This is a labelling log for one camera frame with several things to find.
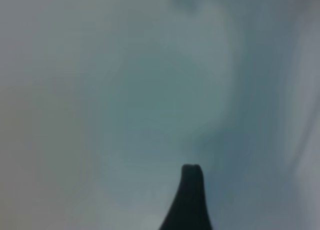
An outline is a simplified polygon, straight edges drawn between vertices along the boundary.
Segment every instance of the black silhouette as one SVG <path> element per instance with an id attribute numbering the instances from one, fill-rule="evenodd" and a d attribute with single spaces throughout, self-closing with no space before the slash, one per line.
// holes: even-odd
<path id="1" fill-rule="evenodd" d="M 199 165 L 183 165 L 180 185 L 160 230 L 212 230 Z"/>

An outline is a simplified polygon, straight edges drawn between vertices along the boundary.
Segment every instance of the gray wall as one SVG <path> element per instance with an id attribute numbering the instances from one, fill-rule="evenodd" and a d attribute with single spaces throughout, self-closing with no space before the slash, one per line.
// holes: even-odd
<path id="1" fill-rule="evenodd" d="M 318 229 L 317 3 L 0 0 L 2 228 Z"/>

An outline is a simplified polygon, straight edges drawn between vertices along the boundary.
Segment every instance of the dark object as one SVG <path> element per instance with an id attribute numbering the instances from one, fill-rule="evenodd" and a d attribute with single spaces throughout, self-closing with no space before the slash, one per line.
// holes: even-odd
<path id="1" fill-rule="evenodd" d="M 212 230 L 199 165 L 183 165 L 180 185 L 160 230 Z"/>

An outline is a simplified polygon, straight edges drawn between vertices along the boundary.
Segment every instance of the blurry background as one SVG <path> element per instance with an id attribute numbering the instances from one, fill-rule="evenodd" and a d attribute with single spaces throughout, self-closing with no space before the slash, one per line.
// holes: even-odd
<path id="1" fill-rule="evenodd" d="M 157 229 L 188 162 L 216 229 L 318 229 L 318 5 L 0 0 L 1 228 Z"/>

